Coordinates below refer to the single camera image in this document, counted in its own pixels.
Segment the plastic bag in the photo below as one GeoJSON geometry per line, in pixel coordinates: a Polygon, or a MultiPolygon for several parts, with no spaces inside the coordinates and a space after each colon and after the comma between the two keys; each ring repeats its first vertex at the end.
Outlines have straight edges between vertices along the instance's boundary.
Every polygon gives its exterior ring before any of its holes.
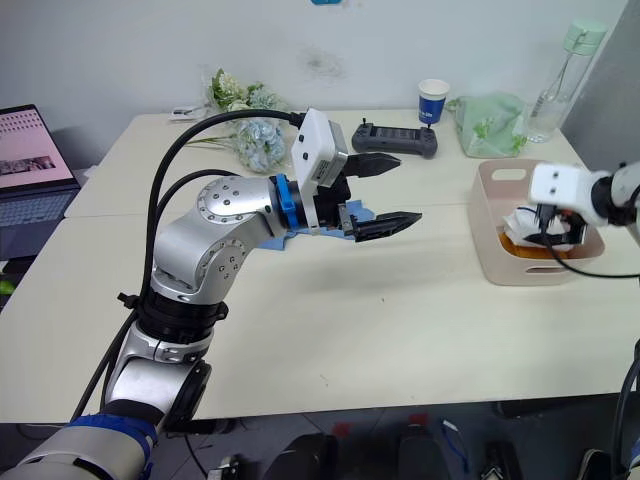
{"type": "Polygon", "coordinates": [[[527,143],[525,104],[515,95],[458,97],[447,103],[458,138],[469,157],[516,157],[527,143]]]}

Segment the basket handle hole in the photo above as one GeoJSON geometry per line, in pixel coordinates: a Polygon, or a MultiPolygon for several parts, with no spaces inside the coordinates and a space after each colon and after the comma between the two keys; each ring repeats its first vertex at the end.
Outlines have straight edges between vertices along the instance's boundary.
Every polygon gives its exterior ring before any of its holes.
{"type": "Polygon", "coordinates": [[[491,173],[491,180],[496,182],[524,180],[527,171],[524,168],[500,168],[491,173]]]}
{"type": "Polygon", "coordinates": [[[525,273],[564,273],[566,270],[563,267],[529,267],[525,270],[525,273]]]}

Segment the green bottle cap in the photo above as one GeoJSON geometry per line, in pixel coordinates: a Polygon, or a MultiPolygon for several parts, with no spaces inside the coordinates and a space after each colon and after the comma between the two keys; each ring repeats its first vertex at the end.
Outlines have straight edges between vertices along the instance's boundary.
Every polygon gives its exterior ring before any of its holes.
{"type": "Polygon", "coordinates": [[[578,55],[593,55],[607,34],[607,26],[595,20],[576,19],[564,37],[564,49],[578,55]]]}

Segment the water bottle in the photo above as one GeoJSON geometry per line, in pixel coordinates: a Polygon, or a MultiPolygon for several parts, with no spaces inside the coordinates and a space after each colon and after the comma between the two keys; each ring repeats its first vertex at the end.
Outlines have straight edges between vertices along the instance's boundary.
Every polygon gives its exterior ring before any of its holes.
{"type": "Polygon", "coordinates": [[[607,33],[607,26],[593,20],[574,20],[564,38],[564,55],[548,86],[531,109],[528,137],[546,142],[560,125],[573,94],[607,33]]]}

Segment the blue and white paper cup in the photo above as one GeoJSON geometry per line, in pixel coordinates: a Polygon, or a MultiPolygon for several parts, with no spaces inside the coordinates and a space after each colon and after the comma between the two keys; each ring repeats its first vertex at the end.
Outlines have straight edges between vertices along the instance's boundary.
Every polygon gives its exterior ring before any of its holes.
{"type": "Polygon", "coordinates": [[[449,93],[449,84],[442,80],[429,78],[418,84],[420,90],[420,121],[427,124],[438,123],[442,108],[449,93]]]}

